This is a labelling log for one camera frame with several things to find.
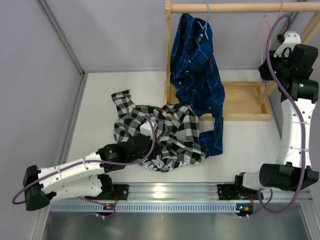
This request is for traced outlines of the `pink wire hanger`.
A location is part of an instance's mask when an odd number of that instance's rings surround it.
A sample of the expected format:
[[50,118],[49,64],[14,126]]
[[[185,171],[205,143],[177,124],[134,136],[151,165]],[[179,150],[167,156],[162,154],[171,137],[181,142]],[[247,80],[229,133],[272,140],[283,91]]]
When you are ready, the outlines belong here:
[[[261,57],[260,57],[260,63],[264,63],[264,54],[265,54],[265,39],[266,39],[266,25],[268,26],[269,30],[271,30],[271,24],[268,19],[268,16],[265,14],[262,18],[262,26],[261,26]],[[265,91],[266,83],[262,79],[260,83],[260,94],[262,94]]]

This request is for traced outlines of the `black white checkered shirt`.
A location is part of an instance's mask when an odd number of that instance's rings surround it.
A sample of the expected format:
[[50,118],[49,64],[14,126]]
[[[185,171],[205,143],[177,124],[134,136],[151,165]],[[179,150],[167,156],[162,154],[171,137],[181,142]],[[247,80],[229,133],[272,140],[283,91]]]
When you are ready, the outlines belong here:
[[165,173],[184,165],[197,165],[205,159],[207,150],[200,145],[199,118],[189,105],[136,105],[129,90],[113,93],[111,98],[118,114],[113,131],[116,142],[145,134],[141,117],[148,116],[152,122],[159,154],[155,159],[144,160],[141,166]]

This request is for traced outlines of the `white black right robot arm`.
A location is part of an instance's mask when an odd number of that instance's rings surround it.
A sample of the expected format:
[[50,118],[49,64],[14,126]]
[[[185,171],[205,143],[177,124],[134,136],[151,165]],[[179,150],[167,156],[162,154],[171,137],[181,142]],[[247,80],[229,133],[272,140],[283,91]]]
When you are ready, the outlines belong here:
[[243,199],[260,188],[277,188],[294,192],[303,176],[301,188],[305,189],[319,180],[319,172],[312,169],[309,154],[311,120],[319,96],[319,84],[309,77],[318,57],[318,49],[305,44],[286,47],[279,57],[269,52],[274,72],[267,62],[259,67],[265,81],[276,76],[290,95],[281,94],[283,117],[281,145],[274,164],[264,163],[256,172],[242,172],[235,176],[232,192]]

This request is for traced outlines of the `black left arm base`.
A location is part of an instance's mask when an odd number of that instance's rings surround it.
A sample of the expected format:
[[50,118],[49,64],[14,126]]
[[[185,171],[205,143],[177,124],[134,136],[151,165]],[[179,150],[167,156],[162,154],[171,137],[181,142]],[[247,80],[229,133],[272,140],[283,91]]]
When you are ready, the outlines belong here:
[[102,191],[98,196],[85,196],[86,199],[92,201],[126,201],[129,195],[128,184],[114,184],[113,190]]

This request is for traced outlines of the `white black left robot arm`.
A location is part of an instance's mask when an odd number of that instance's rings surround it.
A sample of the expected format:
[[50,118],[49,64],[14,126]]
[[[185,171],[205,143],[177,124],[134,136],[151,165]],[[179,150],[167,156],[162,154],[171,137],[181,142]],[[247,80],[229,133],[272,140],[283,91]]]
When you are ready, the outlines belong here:
[[139,161],[154,160],[159,152],[157,140],[139,133],[69,163],[47,168],[29,166],[23,178],[25,209],[36,211],[53,202],[77,197],[109,199],[114,191],[110,172]]

